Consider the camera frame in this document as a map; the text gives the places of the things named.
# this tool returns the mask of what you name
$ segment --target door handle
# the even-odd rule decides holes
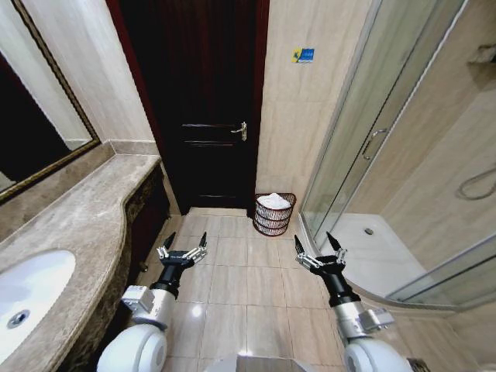
[[[241,139],[243,141],[246,141],[246,122],[241,123],[241,128],[231,131],[231,133],[239,133],[239,132],[241,132]]]
[[[370,139],[369,141],[367,142],[367,144],[365,145],[365,147],[363,148],[363,151],[362,151],[362,156],[365,160],[370,160],[372,159],[372,156],[368,156],[366,155],[365,153],[367,152],[368,148],[370,147],[370,144],[374,141],[374,138],[376,136],[378,136],[379,134],[385,134],[387,133],[388,129],[385,128],[385,129],[379,129],[379,130],[376,130],[375,132],[372,133],[372,136],[370,136]]]

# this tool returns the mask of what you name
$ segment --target mirror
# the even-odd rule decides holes
[[[0,203],[100,143],[20,0],[0,2]]]

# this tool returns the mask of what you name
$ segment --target sticker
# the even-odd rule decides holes
[[[296,64],[307,64],[313,61],[313,49],[295,49],[291,62]]]

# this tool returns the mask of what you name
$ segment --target white towel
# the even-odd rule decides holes
[[[272,209],[286,209],[291,207],[291,204],[286,199],[282,198],[279,194],[273,192],[270,195],[260,196],[258,202],[267,208]]]

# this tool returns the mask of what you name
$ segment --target bathroom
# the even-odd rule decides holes
[[[412,370],[496,370],[492,0],[11,0],[0,17],[0,371],[96,370],[174,232],[171,252],[206,232],[207,254],[163,371],[347,370],[328,289],[295,259],[295,235],[333,255],[328,233]],[[270,237],[253,217],[273,192],[294,198]]]

